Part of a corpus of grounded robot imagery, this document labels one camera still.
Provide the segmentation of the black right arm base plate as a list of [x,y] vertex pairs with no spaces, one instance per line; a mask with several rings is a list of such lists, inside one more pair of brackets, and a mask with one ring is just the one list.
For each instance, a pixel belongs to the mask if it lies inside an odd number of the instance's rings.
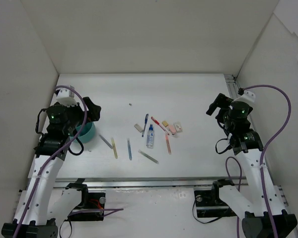
[[197,218],[217,219],[224,217],[236,217],[236,214],[223,201],[215,198],[212,191],[194,190],[194,207],[193,211]]

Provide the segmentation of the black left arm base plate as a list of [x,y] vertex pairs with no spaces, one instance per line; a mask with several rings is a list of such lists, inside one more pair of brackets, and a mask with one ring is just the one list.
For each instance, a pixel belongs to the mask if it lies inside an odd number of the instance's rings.
[[[78,210],[88,210],[88,209],[103,209],[105,208],[106,193],[105,192],[91,192],[88,194],[88,199],[82,208],[76,207],[74,212]],[[69,217],[71,221],[74,222],[91,222],[91,221],[103,221],[104,212],[94,212],[94,213],[80,213],[72,215]]]

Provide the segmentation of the purple highlighter pen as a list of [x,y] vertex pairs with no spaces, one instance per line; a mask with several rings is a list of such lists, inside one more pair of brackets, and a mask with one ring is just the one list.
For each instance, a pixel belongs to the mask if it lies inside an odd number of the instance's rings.
[[109,141],[107,141],[101,134],[99,135],[99,137],[110,149],[113,149],[112,144]]

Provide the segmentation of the blue highlighter pen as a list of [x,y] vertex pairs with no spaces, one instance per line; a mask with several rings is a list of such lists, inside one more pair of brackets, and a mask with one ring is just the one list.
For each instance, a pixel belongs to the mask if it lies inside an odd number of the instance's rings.
[[127,138],[127,146],[128,146],[128,153],[129,153],[129,160],[132,160],[132,151],[131,151],[131,144],[130,144],[130,139]]

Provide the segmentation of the yellow highlighter pen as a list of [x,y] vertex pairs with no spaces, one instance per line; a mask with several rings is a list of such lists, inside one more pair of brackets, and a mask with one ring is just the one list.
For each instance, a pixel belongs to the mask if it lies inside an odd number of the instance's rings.
[[111,143],[112,143],[112,147],[113,147],[114,157],[115,157],[115,159],[118,159],[116,144],[115,144],[115,141],[114,141],[113,137],[111,137]]

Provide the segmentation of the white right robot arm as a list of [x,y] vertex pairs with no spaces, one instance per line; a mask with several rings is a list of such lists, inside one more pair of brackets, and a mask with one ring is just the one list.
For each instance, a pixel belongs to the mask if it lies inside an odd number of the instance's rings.
[[285,238],[297,226],[294,214],[286,211],[271,180],[264,146],[259,134],[251,128],[248,115],[255,96],[247,92],[233,100],[220,93],[207,110],[212,115],[216,109],[218,124],[226,134],[227,150],[232,150],[246,176],[251,200],[244,197],[232,180],[220,179],[213,183],[210,199],[215,204],[226,203],[241,220],[247,238]]

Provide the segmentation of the orange highlighter pen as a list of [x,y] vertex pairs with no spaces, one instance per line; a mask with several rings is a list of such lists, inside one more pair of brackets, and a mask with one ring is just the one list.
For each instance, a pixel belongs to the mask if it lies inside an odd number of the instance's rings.
[[171,148],[170,148],[169,137],[167,133],[165,134],[165,141],[167,145],[168,154],[171,155]]

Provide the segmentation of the grey white eraser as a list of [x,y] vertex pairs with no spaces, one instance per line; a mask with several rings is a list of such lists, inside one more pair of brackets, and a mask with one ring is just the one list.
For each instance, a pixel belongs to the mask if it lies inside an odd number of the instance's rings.
[[139,131],[139,132],[142,132],[143,131],[143,128],[138,125],[138,124],[135,124],[134,127]]

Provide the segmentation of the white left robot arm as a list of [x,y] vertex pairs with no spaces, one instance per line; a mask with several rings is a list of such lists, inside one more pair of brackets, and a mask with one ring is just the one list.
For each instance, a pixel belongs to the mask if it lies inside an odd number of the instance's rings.
[[78,103],[72,96],[58,96],[56,103],[44,109],[49,124],[35,147],[34,169],[12,223],[5,223],[5,238],[56,238],[60,226],[76,207],[89,203],[83,179],[66,186],[66,192],[49,208],[55,180],[70,144],[77,139],[87,123],[100,119],[101,107],[89,97]]

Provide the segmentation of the blue ballpoint pen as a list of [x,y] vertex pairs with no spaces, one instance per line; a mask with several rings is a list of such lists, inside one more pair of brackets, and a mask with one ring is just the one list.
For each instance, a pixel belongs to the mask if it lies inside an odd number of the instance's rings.
[[148,118],[149,118],[149,114],[146,114],[146,116],[145,116],[144,128],[143,128],[143,131],[142,131],[142,137],[144,137],[144,134],[145,134],[145,130],[146,130],[146,126],[147,126]]

